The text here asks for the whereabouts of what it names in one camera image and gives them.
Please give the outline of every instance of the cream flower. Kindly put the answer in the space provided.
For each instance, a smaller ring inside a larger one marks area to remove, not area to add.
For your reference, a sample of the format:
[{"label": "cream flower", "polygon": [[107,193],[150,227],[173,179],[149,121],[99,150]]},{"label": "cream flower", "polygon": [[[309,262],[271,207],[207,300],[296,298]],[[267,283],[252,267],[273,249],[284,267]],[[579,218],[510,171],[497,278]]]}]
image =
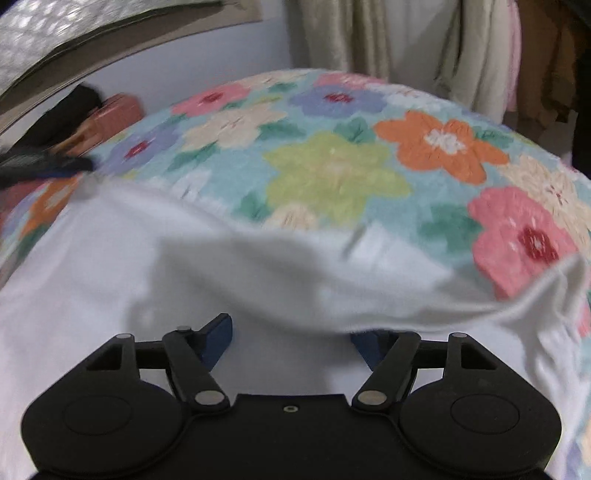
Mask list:
[{"label": "cream flower", "polygon": [[277,70],[275,72],[260,73],[239,81],[246,88],[263,90],[272,87],[276,83],[291,83],[306,76],[306,70]]},{"label": "cream flower", "polygon": [[286,116],[285,112],[270,110],[267,103],[215,113],[206,124],[185,133],[182,151],[200,150],[214,142],[220,148],[246,148],[260,135],[258,128],[261,125]]},{"label": "cream flower", "polygon": [[591,419],[587,422],[585,433],[581,438],[581,455],[586,466],[591,466]]},{"label": "cream flower", "polygon": [[198,200],[199,192],[207,185],[211,176],[211,171],[197,168],[174,183],[170,183],[162,177],[153,177],[147,183],[152,187],[169,192],[175,198],[194,203]]},{"label": "cream flower", "polygon": [[275,210],[264,226],[283,230],[316,230],[318,217],[302,203],[289,203]]},{"label": "cream flower", "polygon": [[591,180],[587,178],[584,173],[579,172],[573,167],[565,165],[561,161],[558,162],[558,169],[564,173],[571,181],[579,181],[588,189],[591,189]]},{"label": "cream flower", "polygon": [[418,109],[425,112],[436,113],[451,102],[443,100],[429,93],[415,90],[406,85],[380,85],[371,83],[366,86],[368,90],[383,93],[385,100],[394,106],[400,106],[407,109]]},{"label": "cream flower", "polygon": [[546,208],[556,224],[570,234],[579,251],[591,258],[591,207],[579,200],[567,174],[560,170],[551,172],[528,155],[522,155],[518,164],[501,165],[497,169]]}]

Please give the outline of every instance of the pink flower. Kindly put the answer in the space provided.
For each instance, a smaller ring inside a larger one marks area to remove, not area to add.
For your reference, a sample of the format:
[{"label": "pink flower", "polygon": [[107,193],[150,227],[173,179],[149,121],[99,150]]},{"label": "pink flower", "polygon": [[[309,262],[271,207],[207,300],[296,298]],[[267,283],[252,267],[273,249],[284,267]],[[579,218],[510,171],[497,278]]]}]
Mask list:
[{"label": "pink flower", "polygon": [[206,115],[217,112],[230,102],[237,102],[245,99],[250,89],[243,87],[240,83],[227,83],[205,92],[192,96],[184,102],[176,104],[172,108],[175,115],[186,114],[188,116]]},{"label": "pink flower", "polygon": [[[498,299],[516,296],[559,259],[578,251],[552,214],[517,187],[488,188],[468,204],[485,230],[472,245],[474,263],[495,285]],[[586,303],[579,326],[589,331]]]},{"label": "pink flower", "polygon": [[344,85],[351,90],[363,90],[370,83],[386,83],[381,79],[359,75],[357,73],[332,72],[324,73],[314,83],[315,87],[324,85]]}]

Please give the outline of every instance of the brown clothing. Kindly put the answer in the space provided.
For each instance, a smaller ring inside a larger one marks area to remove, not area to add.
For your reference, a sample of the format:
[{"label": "brown clothing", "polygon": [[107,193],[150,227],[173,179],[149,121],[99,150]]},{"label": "brown clothing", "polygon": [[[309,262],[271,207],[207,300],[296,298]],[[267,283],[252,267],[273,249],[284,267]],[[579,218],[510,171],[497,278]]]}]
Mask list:
[{"label": "brown clothing", "polygon": [[517,87],[518,130],[530,138],[566,120],[576,100],[576,61],[589,35],[560,0],[518,0],[522,57]]}]

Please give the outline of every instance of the hanging clothes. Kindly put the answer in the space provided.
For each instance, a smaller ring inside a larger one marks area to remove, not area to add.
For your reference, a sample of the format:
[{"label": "hanging clothes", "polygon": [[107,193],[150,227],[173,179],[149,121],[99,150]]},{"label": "hanging clothes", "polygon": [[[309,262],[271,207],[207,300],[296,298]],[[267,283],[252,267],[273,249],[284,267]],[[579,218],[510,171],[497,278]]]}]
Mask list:
[{"label": "hanging clothes", "polygon": [[573,138],[573,167],[591,179],[591,48],[577,64],[577,125]]},{"label": "hanging clothes", "polygon": [[507,84],[507,103],[505,110],[517,110],[517,81],[521,65],[521,19],[517,0],[507,0],[509,20],[511,22],[511,61],[509,62],[509,79]]},{"label": "hanging clothes", "polygon": [[501,123],[511,69],[507,0],[460,2],[441,57],[439,93]]},{"label": "hanging clothes", "polygon": [[587,30],[560,0],[518,0],[522,59],[517,109],[519,133],[537,141],[554,121],[567,121],[576,100],[576,62]]}]

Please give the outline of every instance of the orange flower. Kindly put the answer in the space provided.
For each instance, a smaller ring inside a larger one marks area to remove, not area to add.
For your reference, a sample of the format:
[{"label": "orange flower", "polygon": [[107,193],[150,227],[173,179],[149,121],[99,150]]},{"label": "orange flower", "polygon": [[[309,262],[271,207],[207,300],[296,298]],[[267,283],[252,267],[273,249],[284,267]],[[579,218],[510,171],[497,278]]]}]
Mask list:
[{"label": "orange flower", "polygon": [[80,177],[51,180],[46,190],[33,203],[29,210],[29,220],[22,230],[21,237],[31,233],[41,225],[51,225],[68,203]]},{"label": "orange flower", "polygon": [[466,122],[445,125],[424,112],[409,111],[404,120],[386,120],[374,126],[376,134],[398,142],[398,160],[412,170],[444,168],[460,181],[478,185],[486,180],[481,162],[503,165],[509,157],[490,143],[474,138]]}]

